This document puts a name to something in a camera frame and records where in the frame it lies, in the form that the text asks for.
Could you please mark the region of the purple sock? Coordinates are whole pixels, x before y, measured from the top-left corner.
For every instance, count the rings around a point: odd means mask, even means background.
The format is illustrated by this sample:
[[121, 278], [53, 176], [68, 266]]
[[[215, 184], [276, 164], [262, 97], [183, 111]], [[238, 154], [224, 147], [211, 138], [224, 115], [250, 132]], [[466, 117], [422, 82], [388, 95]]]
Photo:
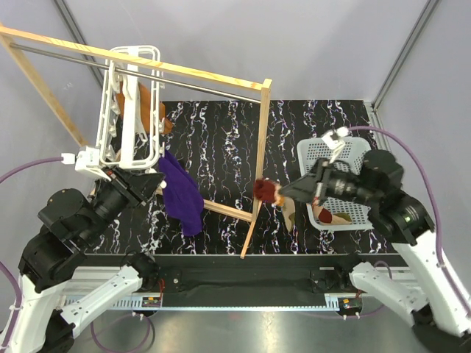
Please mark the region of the purple sock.
[[159, 172], [165, 175], [163, 201], [168, 216], [180, 221], [184, 236], [198, 235], [202, 231], [204, 209], [198, 185], [168, 150], [157, 164]]

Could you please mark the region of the white plastic clip hanger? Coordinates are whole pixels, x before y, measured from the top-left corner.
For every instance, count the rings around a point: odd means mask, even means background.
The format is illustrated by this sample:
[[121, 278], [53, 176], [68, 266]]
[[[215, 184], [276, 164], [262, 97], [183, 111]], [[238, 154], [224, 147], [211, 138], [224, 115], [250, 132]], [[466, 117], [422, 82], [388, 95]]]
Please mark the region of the white plastic clip hanger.
[[[159, 119], [160, 84], [151, 80], [150, 132], [146, 134], [141, 123], [141, 99], [139, 78], [115, 72], [116, 68], [131, 71], [140, 69], [136, 64], [117, 63], [106, 59], [110, 68], [104, 73], [102, 101], [99, 113], [99, 125], [95, 148], [99, 149], [101, 167], [117, 166], [124, 170], [145, 171], [157, 163], [163, 147], [160, 136], [163, 134], [163, 122]], [[161, 76], [152, 69], [150, 75]], [[124, 91], [124, 113], [121, 116], [116, 93]]]

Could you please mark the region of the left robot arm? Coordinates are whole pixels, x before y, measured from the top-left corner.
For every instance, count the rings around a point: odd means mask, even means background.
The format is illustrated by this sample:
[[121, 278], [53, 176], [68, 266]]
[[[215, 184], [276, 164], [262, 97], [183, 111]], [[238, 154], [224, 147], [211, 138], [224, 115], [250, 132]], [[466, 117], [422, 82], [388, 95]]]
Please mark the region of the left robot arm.
[[80, 300], [59, 307], [74, 272], [117, 216], [147, 204], [164, 181], [160, 172], [133, 174], [108, 168], [93, 199], [77, 189], [52, 195], [38, 213], [43, 226], [23, 250], [16, 282], [19, 297], [1, 333], [2, 352], [67, 352], [84, 328], [118, 300], [153, 290], [159, 266], [151, 255], [133, 254], [121, 269]]

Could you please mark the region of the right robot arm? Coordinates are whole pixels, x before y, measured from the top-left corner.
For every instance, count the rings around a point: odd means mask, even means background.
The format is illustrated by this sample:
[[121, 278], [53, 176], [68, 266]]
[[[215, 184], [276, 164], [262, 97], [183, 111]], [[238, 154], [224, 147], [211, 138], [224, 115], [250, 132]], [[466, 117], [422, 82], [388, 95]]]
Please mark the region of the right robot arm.
[[402, 178], [403, 167], [393, 154], [370, 150], [358, 174], [319, 159], [311, 171], [279, 192], [312, 205], [332, 198], [368, 207], [373, 229], [404, 259], [420, 290], [395, 282], [356, 255], [338, 266], [336, 287], [346, 292], [356, 288], [376, 298], [412, 328], [429, 352], [469, 352], [470, 316], [458, 298], [466, 291], [447, 280], [435, 246], [438, 224], [402, 189]]

